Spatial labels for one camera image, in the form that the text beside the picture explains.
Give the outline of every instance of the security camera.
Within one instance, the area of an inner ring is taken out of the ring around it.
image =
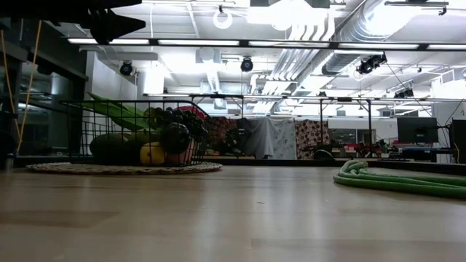
[[[254,64],[250,57],[244,57],[241,63],[241,71],[251,72],[253,70]]]
[[[131,61],[123,61],[123,65],[121,68],[119,68],[119,72],[123,76],[131,76],[133,73],[133,66],[131,65],[133,62]]]

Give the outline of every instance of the coiled green hose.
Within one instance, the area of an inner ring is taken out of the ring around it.
[[[466,199],[466,179],[375,174],[365,161],[344,163],[333,181],[345,186]]]

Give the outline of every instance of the yellow rope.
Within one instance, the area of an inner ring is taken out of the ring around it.
[[[34,55],[33,55],[33,59],[32,59],[32,68],[34,68],[34,66],[36,65],[37,50],[39,49],[39,36],[41,34],[41,29],[42,29],[42,21],[40,20],[39,21],[39,28],[37,29],[36,47],[34,49]],[[5,38],[4,38],[3,30],[1,31],[1,47],[3,49],[3,60],[4,60],[4,66],[5,66],[5,74],[7,75],[7,86],[8,86],[8,92],[9,92],[9,102],[11,103],[11,106],[12,106],[12,113],[15,113],[15,107],[14,107],[15,104],[13,103],[12,88],[11,88],[11,85],[9,83],[8,64],[7,64],[7,51],[5,50]],[[19,130],[17,120],[15,119],[15,126],[16,126],[18,139],[19,139],[19,143],[17,145],[17,153],[19,153],[20,149],[21,149],[21,143],[23,142],[24,124],[26,123],[26,119],[28,118],[28,104],[29,104],[29,98],[31,96],[33,75],[34,75],[34,69],[31,70],[31,78],[29,80],[28,94],[26,95],[26,107],[24,109],[23,123],[21,123],[21,131]]]
[[[13,102],[13,94],[12,94],[12,88],[9,83],[9,75],[8,75],[8,63],[7,63],[7,50],[5,48],[5,36],[3,30],[0,31],[1,34],[1,49],[3,50],[3,65],[5,67],[5,75],[7,78],[7,87],[8,87],[8,92],[9,92],[9,103],[12,107],[12,113],[16,114],[15,112],[15,103]],[[15,129],[16,133],[18,136],[18,139],[20,137],[20,128],[17,125],[17,119],[15,119]]]

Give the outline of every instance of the computer monitor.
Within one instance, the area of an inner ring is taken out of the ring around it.
[[[437,119],[432,117],[398,117],[399,143],[437,143]]]

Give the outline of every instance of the ceiling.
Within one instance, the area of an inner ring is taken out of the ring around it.
[[[346,6],[337,9],[335,24],[356,8],[361,0],[346,0]],[[140,4],[132,7],[114,9],[118,15],[134,17],[146,21],[147,26],[130,33],[125,38],[187,38],[187,39],[287,39],[291,30],[278,31],[271,25],[250,24],[247,21],[248,3],[241,2],[240,7],[225,7],[233,12],[232,25],[227,29],[217,28],[213,23],[214,12],[218,7],[197,6],[195,4]],[[423,9],[404,27],[391,35],[386,41],[402,42],[466,42],[466,5],[451,8],[444,16],[438,15],[439,9]],[[386,17],[379,26],[386,26],[397,19]],[[56,27],[67,37],[91,37],[88,30],[76,25],[64,24]],[[118,55],[127,52],[157,53],[167,69],[165,86],[168,90],[183,90],[183,87],[198,87],[207,80],[206,73],[198,69],[195,63],[196,47],[86,47],[100,53],[102,60],[108,65],[119,65]],[[223,55],[237,55],[239,60],[223,60],[224,66],[218,72],[220,82],[250,83],[254,74],[269,74],[278,61],[282,49],[253,48],[218,48]],[[388,64],[397,74],[384,65],[372,74],[358,79],[354,76],[354,67],[329,82],[332,92],[338,96],[356,95],[364,90],[373,96],[382,96],[385,90],[397,87],[400,81],[423,76],[425,81],[415,82],[414,88],[419,95],[429,92],[430,81],[438,75],[430,74],[449,66],[466,66],[466,52],[386,52]],[[255,70],[242,73],[241,57],[250,56]]]

